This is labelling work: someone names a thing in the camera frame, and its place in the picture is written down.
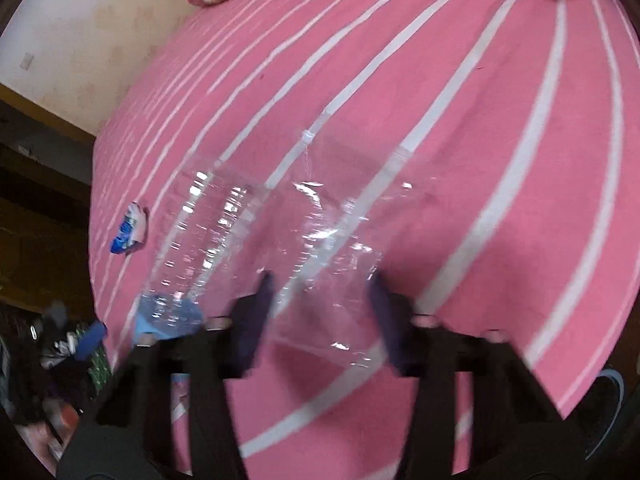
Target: small packet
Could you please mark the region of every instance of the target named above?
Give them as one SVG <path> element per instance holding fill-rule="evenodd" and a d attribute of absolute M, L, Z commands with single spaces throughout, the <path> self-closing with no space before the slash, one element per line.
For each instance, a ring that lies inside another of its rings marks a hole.
<path fill-rule="evenodd" d="M 146 215 L 135 202 L 127 207 L 124 220 L 118 228 L 118 235 L 111 242 L 111 252 L 122 254 L 142 244 L 146 234 Z"/>

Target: bed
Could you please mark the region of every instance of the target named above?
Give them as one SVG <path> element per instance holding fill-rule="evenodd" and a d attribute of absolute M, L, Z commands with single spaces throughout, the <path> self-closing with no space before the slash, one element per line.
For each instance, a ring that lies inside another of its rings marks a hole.
<path fill-rule="evenodd" d="M 151 247 L 109 254 L 126 205 L 148 209 L 152 233 L 193 154 L 263 182 L 325 114 L 310 150 L 331 132 L 379 163 L 374 178 L 402 149 L 403 178 L 428 186 L 385 253 L 395 290 L 460 332 L 505 330 L 568 414 L 638 290 L 639 98 L 638 40 L 617 0 L 229 0 L 197 11 L 95 145 L 90 271 L 112 365 L 130 349 L 154 261 Z M 318 171 L 340 175 L 338 159 Z M 229 386 L 252 478 L 393 476 L 412 383 L 394 377 L 382 346 L 369 356 L 344 368 L 267 336 L 252 377 Z M 176 401 L 187 470 L 184 412 Z"/>

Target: beige wall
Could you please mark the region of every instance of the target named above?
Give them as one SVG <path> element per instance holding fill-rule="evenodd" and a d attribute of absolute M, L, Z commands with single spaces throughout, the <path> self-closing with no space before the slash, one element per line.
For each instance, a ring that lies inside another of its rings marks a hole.
<path fill-rule="evenodd" d="M 186 0 L 24 0 L 0 37 L 0 84 L 97 135 L 192 12 Z"/>

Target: brown wooden edge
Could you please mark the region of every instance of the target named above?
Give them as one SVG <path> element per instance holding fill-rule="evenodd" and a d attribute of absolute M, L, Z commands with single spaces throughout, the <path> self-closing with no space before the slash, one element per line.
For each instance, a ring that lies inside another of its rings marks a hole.
<path fill-rule="evenodd" d="M 93 147 L 95 137 L 92 134 L 78 128 L 74 124 L 65 121 L 62 117 L 52 114 L 33 101 L 18 94 L 9 87 L 0 84 L 0 100 L 12 106 L 16 110 L 20 110 L 23 114 L 39 121 L 56 130 L 59 134 L 69 137 L 70 139 L 82 142 L 87 146 Z"/>

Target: white wall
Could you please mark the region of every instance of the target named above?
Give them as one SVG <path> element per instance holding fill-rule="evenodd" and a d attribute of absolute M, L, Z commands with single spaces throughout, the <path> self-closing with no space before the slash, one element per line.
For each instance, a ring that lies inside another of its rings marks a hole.
<path fill-rule="evenodd" d="M 43 166 L 91 184 L 92 153 L 90 146 L 63 137 L 38 121 L 27 117 L 0 101 L 0 144 L 29 156 Z"/>
<path fill-rule="evenodd" d="M 192 12 L 186 0 L 23 0 L 0 36 L 0 83 L 97 135 Z"/>

